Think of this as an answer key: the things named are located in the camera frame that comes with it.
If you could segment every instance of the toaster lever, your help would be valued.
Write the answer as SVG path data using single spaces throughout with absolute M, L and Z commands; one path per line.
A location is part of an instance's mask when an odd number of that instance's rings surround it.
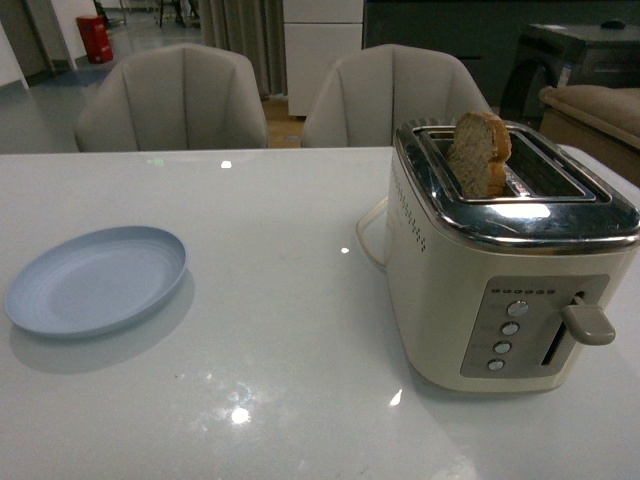
M 584 345 L 608 345 L 616 331 L 598 305 L 587 305 L 581 297 L 573 297 L 571 305 L 560 311 L 569 333 Z

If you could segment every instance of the toaster power cord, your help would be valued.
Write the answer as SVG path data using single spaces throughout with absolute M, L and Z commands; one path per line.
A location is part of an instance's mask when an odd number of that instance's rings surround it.
M 383 259 L 378 257 L 375 253 L 373 253 L 371 246 L 367 242 L 366 238 L 364 238 L 364 230 L 371 224 L 371 222 L 373 222 L 376 218 L 380 216 L 380 213 L 382 213 L 384 208 L 387 206 L 388 202 L 389 202 L 389 197 L 384 197 L 382 200 L 380 200 L 376 204 L 375 207 L 369 210 L 369 212 L 365 216 L 363 216 L 360 220 L 358 220 L 358 223 L 356 223 L 356 235 L 358 237 L 358 241 L 360 242 L 360 245 L 362 245 L 362 249 L 367 254 L 367 256 L 373 261 L 373 263 L 375 263 L 378 267 L 382 269 L 384 269 L 386 266 L 385 262 Z

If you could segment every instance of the sofa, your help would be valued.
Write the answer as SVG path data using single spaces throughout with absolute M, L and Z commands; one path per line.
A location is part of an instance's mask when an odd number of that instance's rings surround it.
M 640 187 L 640 88 L 547 87 L 540 133 L 577 147 Z

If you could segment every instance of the toaster button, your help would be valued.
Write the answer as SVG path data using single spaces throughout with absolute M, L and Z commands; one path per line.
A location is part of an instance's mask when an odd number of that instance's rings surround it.
M 529 304 L 524 300 L 517 300 L 507 307 L 510 317 L 520 317 L 529 311 Z
M 507 353 L 509 350 L 511 350 L 509 342 L 498 342 L 493 346 L 493 351 L 496 353 Z
M 513 335 L 520 330 L 520 325 L 516 322 L 507 322 L 500 327 L 500 331 L 505 335 Z
M 493 370 L 494 372 L 496 370 L 500 370 L 502 367 L 504 367 L 504 360 L 489 360 L 489 363 L 487 363 L 487 367 L 489 368 L 489 370 Z

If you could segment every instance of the curtain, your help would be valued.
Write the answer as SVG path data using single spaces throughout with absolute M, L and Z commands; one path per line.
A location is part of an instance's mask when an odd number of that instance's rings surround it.
M 282 0 L 200 0 L 205 45 L 253 64 L 260 96 L 287 93 Z

